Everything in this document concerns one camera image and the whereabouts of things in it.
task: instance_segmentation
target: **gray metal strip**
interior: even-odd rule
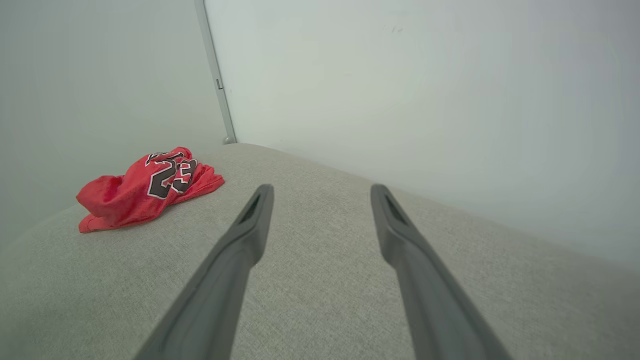
[[[207,8],[204,5],[204,1],[205,0],[195,0],[196,14],[198,15],[200,31],[202,32],[202,40],[204,41],[204,48],[207,51],[209,68],[211,69],[211,76],[215,83],[214,86],[216,87],[216,94],[218,95],[220,110],[222,111],[222,120],[224,121],[225,129],[227,130],[227,137],[224,139],[224,144],[236,143],[236,132],[234,131],[234,125],[231,122],[231,114],[229,113],[227,96],[225,95],[225,86],[222,82],[222,77],[220,76],[220,68],[218,67],[218,59],[216,58],[216,50],[213,46],[213,37],[211,36],[211,28],[209,27],[209,19],[207,18]]]

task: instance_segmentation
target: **red jersey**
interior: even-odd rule
[[[91,214],[78,228],[89,233],[141,224],[171,204],[213,192],[224,183],[222,175],[193,159],[185,147],[155,152],[136,161],[123,176],[100,176],[85,185],[76,199]]]

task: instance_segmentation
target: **gray couch cushion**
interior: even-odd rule
[[[262,183],[275,187],[235,359],[411,358],[371,182],[254,145],[197,155],[227,181],[126,229],[79,234],[74,206],[0,254],[1,359],[128,359]],[[623,359],[640,351],[640,281],[398,190],[394,195],[515,358]]]

